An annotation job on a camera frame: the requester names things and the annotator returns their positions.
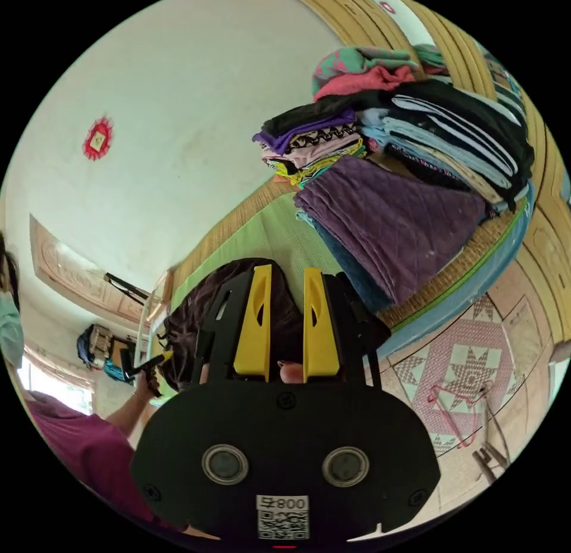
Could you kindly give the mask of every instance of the hand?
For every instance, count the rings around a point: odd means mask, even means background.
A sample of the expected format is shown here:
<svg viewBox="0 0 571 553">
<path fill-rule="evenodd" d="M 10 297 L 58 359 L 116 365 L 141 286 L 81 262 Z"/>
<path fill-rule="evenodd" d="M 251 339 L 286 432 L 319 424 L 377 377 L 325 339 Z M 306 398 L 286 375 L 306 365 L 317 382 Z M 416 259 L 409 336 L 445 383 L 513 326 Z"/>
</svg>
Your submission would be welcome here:
<svg viewBox="0 0 571 553">
<path fill-rule="evenodd" d="M 149 373 L 149 380 L 147 381 L 146 373 L 139 373 L 135 378 L 135 395 L 142 401 L 149 402 L 155 397 L 154 390 L 159 389 L 159 382 L 156 378 L 155 369 Z"/>
<path fill-rule="evenodd" d="M 301 384 L 303 382 L 303 365 L 299 363 L 278 362 L 280 365 L 280 378 L 287 385 Z M 208 364 L 202 367 L 200 372 L 200 383 L 204 384 L 208 378 Z"/>
</svg>

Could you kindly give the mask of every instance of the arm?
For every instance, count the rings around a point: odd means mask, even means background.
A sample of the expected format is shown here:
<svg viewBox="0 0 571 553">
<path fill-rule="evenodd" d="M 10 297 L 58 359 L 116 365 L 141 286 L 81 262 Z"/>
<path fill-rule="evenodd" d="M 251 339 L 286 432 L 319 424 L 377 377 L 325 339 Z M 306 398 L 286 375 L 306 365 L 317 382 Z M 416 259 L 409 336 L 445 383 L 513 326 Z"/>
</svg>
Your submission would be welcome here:
<svg viewBox="0 0 571 553">
<path fill-rule="evenodd" d="M 150 384 L 147 382 L 144 373 L 140 373 L 136 380 L 133 396 L 119 410 L 106 418 L 107 422 L 119 428 L 126 438 L 131 436 L 141 414 L 143 414 L 143 410 L 154 396 L 150 388 L 158 388 L 154 374 Z"/>
</svg>

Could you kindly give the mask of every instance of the purple quilted blanket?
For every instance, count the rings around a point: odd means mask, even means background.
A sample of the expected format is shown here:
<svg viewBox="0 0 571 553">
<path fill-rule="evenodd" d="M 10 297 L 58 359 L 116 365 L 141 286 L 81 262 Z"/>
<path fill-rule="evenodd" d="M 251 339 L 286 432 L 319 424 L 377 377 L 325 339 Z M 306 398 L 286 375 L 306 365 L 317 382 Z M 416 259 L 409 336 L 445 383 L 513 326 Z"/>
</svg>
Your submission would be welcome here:
<svg viewBox="0 0 571 553">
<path fill-rule="evenodd" d="M 343 156 L 295 196 L 395 304 L 427 284 L 472 236 L 484 200 Z"/>
</svg>

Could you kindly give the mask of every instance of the window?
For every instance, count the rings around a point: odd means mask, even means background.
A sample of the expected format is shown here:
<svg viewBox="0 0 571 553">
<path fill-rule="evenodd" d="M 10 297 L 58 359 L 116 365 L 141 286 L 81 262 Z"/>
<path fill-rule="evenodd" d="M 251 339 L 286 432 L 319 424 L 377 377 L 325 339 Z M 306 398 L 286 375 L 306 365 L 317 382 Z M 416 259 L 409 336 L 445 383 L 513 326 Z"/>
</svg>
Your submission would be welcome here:
<svg viewBox="0 0 571 553">
<path fill-rule="evenodd" d="M 83 414 L 93 413 L 93 395 L 89 390 L 68 385 L 63 380 L 48 376 L 32 364 L 26 356 L 22 359 L 22 367 L 18 369 L 18 375 L 26 390 L 35 390 L 53 396 L 69 408 Z"/>
</svg>

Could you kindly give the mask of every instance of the woman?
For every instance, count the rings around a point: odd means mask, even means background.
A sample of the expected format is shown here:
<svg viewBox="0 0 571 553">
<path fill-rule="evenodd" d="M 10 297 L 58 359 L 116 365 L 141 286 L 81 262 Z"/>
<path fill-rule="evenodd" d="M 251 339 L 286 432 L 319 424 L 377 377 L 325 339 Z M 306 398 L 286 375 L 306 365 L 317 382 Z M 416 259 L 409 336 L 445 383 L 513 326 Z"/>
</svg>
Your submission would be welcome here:
<svg viewBox="0 0 571 553">
<path fill-rule="evenodd" d="M 156 518 L 129 473 L 134 450 L 128 438 L 153 398 L 152 389 L 158 387 L 156 377 L 147 382 L 143 373 L 137 375 L 133 395 L 104 420 L 97 414 L 86 416 L 72 410 L 51 396 L 26 391 L 17 373 L 23 355 L 17 266 L 6 251 L 0 232 L 0 356 L 30 418 L 56 456 L 79 481 L 108 504 L 132 517 L 170 527 Z M 206 380 L 208 372 L 206 367 L 203 370 L 201 382 Z M 301 382 L 302 366 L 286 364 L 281 369 L 281 376 L 285 382 Z M 184 533 L 217 539 L 191 527 Z"/>
</svg>

